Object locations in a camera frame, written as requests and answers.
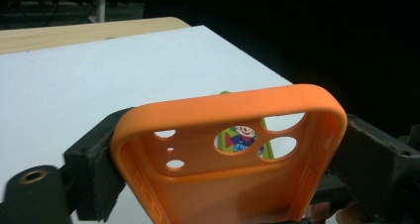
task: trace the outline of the phone case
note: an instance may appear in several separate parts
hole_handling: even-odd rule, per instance
[[[285,129],[262,123],[289,114],[303,116]],[[299,221],[346,126],[330,93],[296,84],[133,108],[116,126],[111,155],[154,223]],[[245,148],[220,150],[221,133],[236,127]],[[294,146],[265,159],[261,148],[275,139]]]

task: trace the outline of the cartoon drawing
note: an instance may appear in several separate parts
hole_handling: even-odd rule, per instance
[[[243,151],[256,139],[256,132],[249,127],[236,126],[233,129],[235,129],[235,132],[238,135],[230,137],[230,135],[226,133],[226,136],[230,137],[230,139],[227,138],[226,141],[228,141],[227,147],[234,146],[234,152]]]

